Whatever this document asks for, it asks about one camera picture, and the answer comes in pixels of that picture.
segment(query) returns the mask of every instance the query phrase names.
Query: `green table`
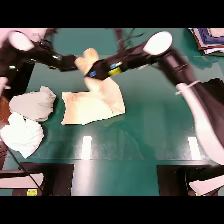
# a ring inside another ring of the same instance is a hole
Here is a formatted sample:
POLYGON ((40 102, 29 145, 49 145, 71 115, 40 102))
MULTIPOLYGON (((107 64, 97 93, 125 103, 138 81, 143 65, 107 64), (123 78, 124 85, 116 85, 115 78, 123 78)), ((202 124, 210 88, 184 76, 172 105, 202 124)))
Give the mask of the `green table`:
MULTIPOLYGON (((157 31, 168 30, 173 45, 192 63, 201 81, 224 79, 224 60, 203 57, 192 34, 186 28, 138 28, 146 32, 134 39, 137 44, 157 31)), ((116 42, 110 29, 63 28, 55 38, 56 50, 62 54, 81 55, 95 48, 100 57, 114 54, 116 42)), ((113 78, 120 86, 126 113, 88 125, 62 126, 65 107, 62 92, 87 91, 79 72, 60 73, 37 64, 27 92, 48 86, 56 95, 54 113, 42 124, 44 140, 39 149, 20 161, 74 163, 72 195, 159 195, 157 164, 210 163, 199 146, 201 158, 192 155, 188 137, 195 137, 192 114, 181 95, 165 76, 153 67, 132 70, 113 78), (90 160, 82 160, 82 140, 92 137, 90 160)), ((4 169, 17 167, 8 155, 4 169)))

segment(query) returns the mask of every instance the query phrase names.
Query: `blue cloth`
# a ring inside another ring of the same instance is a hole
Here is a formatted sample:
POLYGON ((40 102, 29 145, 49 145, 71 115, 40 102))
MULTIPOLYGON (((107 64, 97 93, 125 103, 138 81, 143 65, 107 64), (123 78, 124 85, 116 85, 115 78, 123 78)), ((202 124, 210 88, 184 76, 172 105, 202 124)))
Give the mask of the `blue cloth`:
POLYGON ((209 35, 207 28, 197 28, 204 44, 221 44, 224 45, 224 37, 212 37, 209 35))

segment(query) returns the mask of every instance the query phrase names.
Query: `yellow sticker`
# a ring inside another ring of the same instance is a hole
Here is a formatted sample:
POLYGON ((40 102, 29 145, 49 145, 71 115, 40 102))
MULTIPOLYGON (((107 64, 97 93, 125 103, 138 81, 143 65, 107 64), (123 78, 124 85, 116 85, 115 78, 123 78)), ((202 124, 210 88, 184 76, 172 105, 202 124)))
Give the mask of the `yellow sticker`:
POLYGON ((28 189, 27 196, 37 196, 37 189, 28 189))
POLYGON ((117 75, 117 74, 120 74, 120 73, 122 73, 122 71, 119 67, 108 72, 108 74, 111 75, 111 76, 112 75, 117 75))

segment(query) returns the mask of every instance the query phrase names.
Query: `floor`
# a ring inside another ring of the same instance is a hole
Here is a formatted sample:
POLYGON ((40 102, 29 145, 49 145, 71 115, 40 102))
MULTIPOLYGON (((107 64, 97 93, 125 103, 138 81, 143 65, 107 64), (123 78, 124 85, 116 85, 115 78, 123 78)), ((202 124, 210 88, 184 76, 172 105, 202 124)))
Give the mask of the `floor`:
MULTIPOLYGON (((174 47, 192 64, 201 81, 224 79, 223 58, 201 56, 186 28, 137 28, 136 34, 145 35, 133 43, 161 30, 171 32, 174 47)), ((93 47, 101 58, 116 52, 113 31, 100 28, 63 28, 55 38, 55 47, 61 54, 76 55, 93 47)), ((42 124, 45 137, 38 150, 26 160, 15 152, 17 158, 21 162, 74 163, 72 195, 157 196, 156 165, 212 163, 199 143, 193 149, 189 144, 196 139, 191 112, 160 71, 147 67, 113 79, 123 95, 124 115, 85 126, 62 126, 65 107, 61 93, 87 91, 83 76, 78 71, 60 73, 35 65, 27 92, 48 86, 57 100, 54 113, 42 124), (92 137, 87 156, 84 136, 92 137)), ((8 155, 4 169, 13 168, 17 165, 8 155)), ((0 190, 0 195, 11 195, 11 190, 0 190)))

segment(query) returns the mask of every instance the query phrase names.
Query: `yellow tape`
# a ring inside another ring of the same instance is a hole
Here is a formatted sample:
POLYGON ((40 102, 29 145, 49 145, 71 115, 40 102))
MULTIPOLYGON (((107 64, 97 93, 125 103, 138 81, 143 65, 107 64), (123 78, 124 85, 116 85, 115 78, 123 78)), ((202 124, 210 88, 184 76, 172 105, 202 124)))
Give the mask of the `yellow tape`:
POLYGON ((27 196, 37 196, 37 189, 28 189, 27 196))
POLYGON ((121 69, 119 67, 108 72, 108 74, 111 75, 111 76, 118 75, 120 73, 122 73, 122 71, 121 71, 121 69))

